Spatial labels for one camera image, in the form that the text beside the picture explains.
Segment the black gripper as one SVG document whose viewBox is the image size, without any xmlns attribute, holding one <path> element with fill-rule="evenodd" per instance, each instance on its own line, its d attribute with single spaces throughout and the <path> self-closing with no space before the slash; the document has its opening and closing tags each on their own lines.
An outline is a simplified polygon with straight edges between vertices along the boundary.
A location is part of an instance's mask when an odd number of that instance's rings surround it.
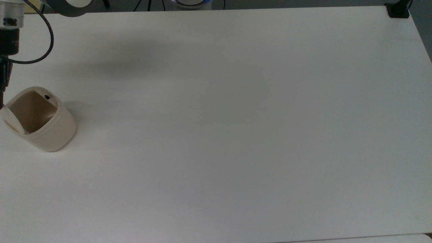
<svg viewBox="0 0 432 243">
<path fill-rule="evenodd" d="M 18 54 L 20 50 L 20 30 L 19 29 L 1 29 L 0 30 L 0 55 L 11 56 Z M 4 92 L 9 86 L 10 76 L 12 74 L 13 62 L 0 59 L 0 109 L 4 106 Z"/>
</svg>

